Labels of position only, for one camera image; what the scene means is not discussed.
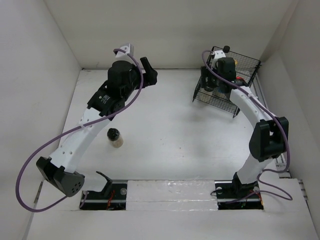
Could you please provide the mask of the red lid sauce jar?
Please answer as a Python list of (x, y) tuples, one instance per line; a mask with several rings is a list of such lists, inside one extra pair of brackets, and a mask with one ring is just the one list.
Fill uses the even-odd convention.
[(239, 87), (242, 87), (242, 86), (247, 87), (248, 86), (247, 82), (242, 77), (239, 77), (239, 76), (236, 77), (235, 84)]

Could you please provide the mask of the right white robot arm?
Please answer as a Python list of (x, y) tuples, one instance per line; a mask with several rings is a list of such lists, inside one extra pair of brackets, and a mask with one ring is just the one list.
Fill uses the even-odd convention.
[(259, 194), (258, 183), (267, 166), (283, 153), (289, 152), (289, 121), (267, 110), (252, 93), (249, 85), (236, 73), (236, 61), (224, 54), (211, 54), (201, 67), (205, 90), (218, 89), (235, 104), (253, 127), (249, 140), (249, 156), (234, 174), (229, 186), (222, 188), (231, 202), (239, 202)]

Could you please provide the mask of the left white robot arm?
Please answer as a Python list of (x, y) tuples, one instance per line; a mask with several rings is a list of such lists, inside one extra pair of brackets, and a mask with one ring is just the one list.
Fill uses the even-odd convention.
[(76, 130), (69, 133), (49, 157), (37, 160), (36, 166), (45, 180), (65, 196), (72, 197), (80, 190), (94, 191), (103, 199), (111, 194), (111, 185), (104, 174), (89, 186), (87, 177), (78, 173), (77, 167), (98, 133), (113, 120), (114, 113), (127, 106), (126, 101), (133, 91), (157, 83), (158, 73), (148, 58), (142, 57), (140, 62), (144, 73), (128, 61), (115, 61), (107, 71), (107, 80), (88, 101)]

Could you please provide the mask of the dark soy sauce bottle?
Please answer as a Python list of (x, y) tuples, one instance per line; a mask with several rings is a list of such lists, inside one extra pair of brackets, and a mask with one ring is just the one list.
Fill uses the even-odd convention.
[(229, 53), (230, 49), (231, 48), (228, 45), (225, 45), (222, 50), (223, 50), (224, 53)]

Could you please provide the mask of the silver lid blue shaker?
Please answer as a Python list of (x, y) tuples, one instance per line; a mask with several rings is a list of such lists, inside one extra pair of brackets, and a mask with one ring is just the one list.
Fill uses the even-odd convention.
[(208, 92), (208, 93), (213, 92), (214, 89), (215, 89), (214, 87), (210, 87), (210, 86), (205, 86), (205, 87), (204, 87), (204, 90), (205, 90), (206, 92)]

